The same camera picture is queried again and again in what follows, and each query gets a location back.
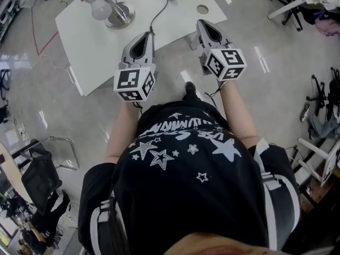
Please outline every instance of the shiny floor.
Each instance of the shiny floor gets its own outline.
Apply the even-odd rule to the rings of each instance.
[[[276,2],[216,2],[228,18],[218,26],[243,50],[248,63],[237,83],[260,135],[285,148],[296,144],[299,136],[306,138],[307,125],[300,123],[299,116],[306,95],[313,95],[311,75],[329,82],[330,67],[340,68],[339,38],[327,38],[305,22],[302,32],[297,32],[292,22],[282,26],[282,15],[269,21],[268,13],[280,7]],[[80,169],[77,172],[59,169],[58,173],[63,188],[78,202],[84,174],[104,160],[121,102],[111,88],[97,89],[88,97],[79,95],[68,66],[63,69],[67,57],[58,34],[41,52],[57,33],[55,17],[64,7],[60,0],[38,0],[32,11],[23,9],[1,47],[0,65],[11,69],[7,97],[12,116],[18,124],[24,124],[28,136],[43,139],[53,135],[74,141]],[[182,77],[191,78],[202,95],[216,90],[215,78],[203,77],[201,73],[198,56],[202,51],[190,49],[192,38],[193,35],[179,39],[156,52],[160,74],[145,108],[179,99],[183,93]],[[50,55],[55,67],[61,69],[54,69],[49,57],[38,59],[38,53]],[[219,96],[215,98],[222,112]],[[52,151],[59,164],[74,162],[69,149],[57,144]]]

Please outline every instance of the light bulb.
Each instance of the light bulb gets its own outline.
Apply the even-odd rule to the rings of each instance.
[[[112,13],[112,7],[104,0],[94,0],[91,2],[92,16],[98,21],[107,19]]]

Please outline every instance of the desk lamp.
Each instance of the desk lamp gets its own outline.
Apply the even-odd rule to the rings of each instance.
[[[112,0],[80,0],[90,3],[92,16],[95,20],[103,21],[112,29],[127,27],[134,19],[134,9],[126,2],[114,3]]]

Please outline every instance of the red cable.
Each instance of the red cable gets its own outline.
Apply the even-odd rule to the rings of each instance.
[[[37,55],[39,57],[39,51],[38,51],[38,46],[37,46],[37,41],[36,41],[36,35],[34,33],[33,8],[31,8],[31,20],[32,20],[32,33],[33,33],[34,45],[36,46]]]
[[[45,50],[45,48],[48,46],[48,44],[54,39],[55,36],[57,36],[57,34],[59,34],[59,32],[56,32],[52,38],[50,38],[50,40],[47,42],[47,44],[42,48],[42,50],[39,52],[38,50],[38,46],[37,46],[37,40],[36,40],[36,35],[34,32],[34,22],[33,22],[33,8],[31,8],[31,20],[32,20],[32,34],[33,34],[33,39],[34,39],[34,45],[36,47],[36,52],[38,57],[40,56],[40,54]]]

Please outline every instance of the white desk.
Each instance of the white desk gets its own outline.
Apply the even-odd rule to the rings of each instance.
[[[16,192],[28,203],[32,203],[30,196],[28,195],[24,185],[21,182],[21,172],[18,165],[15,163],[12,155],[8,152],[5,146],[0,143],[0,154],[5,158],[5,162],[1,164],[1,168],[6,174],[7,179],[12,184]]]
[[[135,9],[134,21],[122,30],[109,30],[103,21],[96,21],[90,4],[80,0],[72,2],[56,18],[72,75],[85,96],[113,77],[124,47],[134,37],[149,31],[152,19],[166,3],[166,0],[118,1],[128,2]],[[208,7],[208,14],[200,14],[198,5]],[[169,1],[153,25],[155,50],[195,32],[198,19],[217,23],[227,18],[214,0]]]
[[[336,8],[337,6],[340,6],[340,0],[327,0],[328,3],[322,3],[322,5],[327,9],[327,10],[333,10],[334,8]],[[291,2],[290,4],[283,6],[282,8],[280,8],[279,10],[273,12],[272,14],[268,15],[268,19],[272,19],[276,16],[278,16],[279,14],[282,14],[286,11],[289,11],[299,5],[302,5],[303,3],[307,3],[307,4],[318,4],[320,2],[318,1],[313,1],[313,0],[295,0],[293,2]]]

